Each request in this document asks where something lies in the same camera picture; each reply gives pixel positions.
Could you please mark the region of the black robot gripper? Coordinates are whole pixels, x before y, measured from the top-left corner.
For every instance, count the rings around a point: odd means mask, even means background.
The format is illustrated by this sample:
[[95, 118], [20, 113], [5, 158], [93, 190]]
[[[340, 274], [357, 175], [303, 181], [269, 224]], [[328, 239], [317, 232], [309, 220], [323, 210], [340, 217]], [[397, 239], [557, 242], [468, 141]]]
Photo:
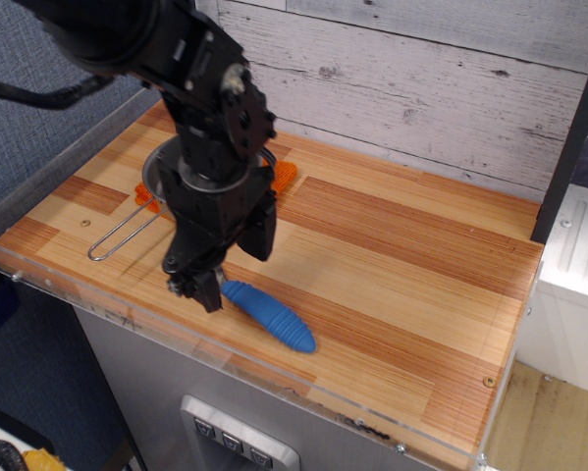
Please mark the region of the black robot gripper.
[[165, 201], [176, 220], [176, 233], [163, 259], [169, 291], [193, 298], [207, 313], [222, 308], [215, 269], [237, 244], [259, 261], [267, 261], [276, 231], [275, 179], [272, 166], [250, 167], [227, 186], [189, 185], [180, 169], [156, 163]]

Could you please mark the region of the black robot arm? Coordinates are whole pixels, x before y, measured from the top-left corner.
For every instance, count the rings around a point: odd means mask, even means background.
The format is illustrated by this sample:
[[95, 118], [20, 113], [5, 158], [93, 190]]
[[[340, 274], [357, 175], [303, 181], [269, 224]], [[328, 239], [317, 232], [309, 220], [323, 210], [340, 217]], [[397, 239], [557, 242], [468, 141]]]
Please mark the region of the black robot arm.
[[276, 227], [274, 115], [242, 47], [190, 1], [29, 1], [61, 52], [88, 72], [36, 93], [0, 82], [0, 98], [62, 110], [130, 75], [157, 88], [176, 127], [155, 155], [176, 233], [163, 261], [171, 292], [221, 306], [228, 249], [270, 256]]

